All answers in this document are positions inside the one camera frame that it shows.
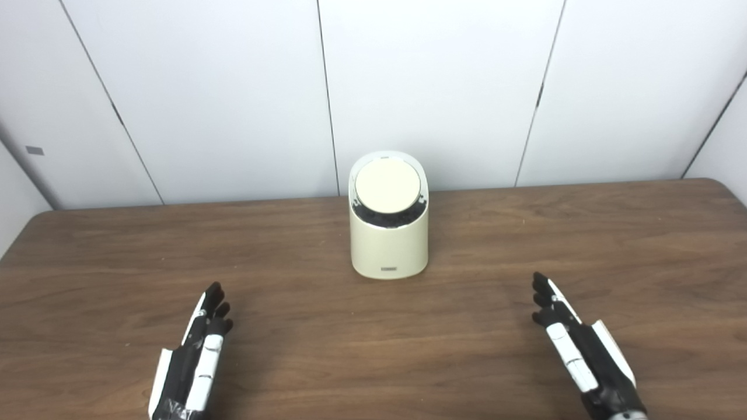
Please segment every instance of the speaker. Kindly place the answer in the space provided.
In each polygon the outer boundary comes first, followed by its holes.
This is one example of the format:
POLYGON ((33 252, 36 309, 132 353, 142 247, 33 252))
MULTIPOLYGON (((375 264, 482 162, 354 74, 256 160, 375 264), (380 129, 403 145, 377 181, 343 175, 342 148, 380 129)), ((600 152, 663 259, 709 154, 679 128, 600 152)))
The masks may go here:
POLYGON ((362 276, 395 280, 428 264, 428 181, 420 163, 373 152, 350 171, 350 256, 362 276))

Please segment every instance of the small rectangular label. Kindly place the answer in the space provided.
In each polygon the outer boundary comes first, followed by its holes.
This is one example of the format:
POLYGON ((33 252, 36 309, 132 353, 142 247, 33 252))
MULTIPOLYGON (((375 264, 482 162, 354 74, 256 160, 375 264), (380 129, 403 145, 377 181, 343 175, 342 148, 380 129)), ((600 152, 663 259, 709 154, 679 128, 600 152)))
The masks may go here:
POLYGON ((29 155, 44 156, 44 149, 42 149, 41 147, 27 146, 26 152, 28 152, 29 155))

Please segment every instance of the white wall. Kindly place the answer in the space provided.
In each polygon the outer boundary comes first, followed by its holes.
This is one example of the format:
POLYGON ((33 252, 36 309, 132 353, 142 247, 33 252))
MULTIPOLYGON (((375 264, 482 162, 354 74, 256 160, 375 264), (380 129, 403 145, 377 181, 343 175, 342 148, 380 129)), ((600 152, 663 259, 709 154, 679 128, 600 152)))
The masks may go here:
POLYGON ((0 138, 66 209, 334 195, 376 149, 436 190, 678 178, 747 69, 740 0, 62 2, 96 68, 0 1, 0 138))
POLYGON ((568 0, 518 185, 680 178, 747 69, 746 16, 568 0))
POLYGON ((49 204, 0 143, 0 257, 33 216, 49 209, 49 204))
POLYGON ((50 200, 161 204, 57 0, 0 1, 0 57, 0 137, 50 200))
POLYGON ((342 191, 396 149, 434 190, 516 179, 562 0, 320 0, 342 191))
POLYGON ((734 95, 686 177, 720 181, 747 204, 747 84, 734 95))
POLYGON ((336 195, 315 0, 64 0, 165 203, 336 195))

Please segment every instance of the wood grain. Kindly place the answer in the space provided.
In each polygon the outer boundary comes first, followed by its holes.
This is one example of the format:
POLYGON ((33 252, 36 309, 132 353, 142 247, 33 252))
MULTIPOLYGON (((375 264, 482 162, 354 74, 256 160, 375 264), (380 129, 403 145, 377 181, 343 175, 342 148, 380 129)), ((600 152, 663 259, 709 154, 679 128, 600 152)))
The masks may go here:
POLYGON ((585 419, 533 271, 603 318, 654 420, 747 412, 747 211, 709 180, 434 193, 431 260, 350 266, 346 199, 56 211, 0 262, 6 418, 144 419, 221 281, 217 419, 585 419))

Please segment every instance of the black robotic glove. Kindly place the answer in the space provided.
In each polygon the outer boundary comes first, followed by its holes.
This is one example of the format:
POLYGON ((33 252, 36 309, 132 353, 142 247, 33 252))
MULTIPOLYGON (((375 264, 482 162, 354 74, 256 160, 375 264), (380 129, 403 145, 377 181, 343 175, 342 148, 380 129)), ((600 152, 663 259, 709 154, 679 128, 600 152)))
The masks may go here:
POLYGON ((532 319, 547 331, 593 420, 648 420, 636 378, 602 321, 584 324, 552 280, 534 273, 532 319))
POLYGON ((194 309, 182 345, 163 349, 148 403, 151 420, 205 420, 223 338, 233 327, 231 309, 214 282, 194 309))

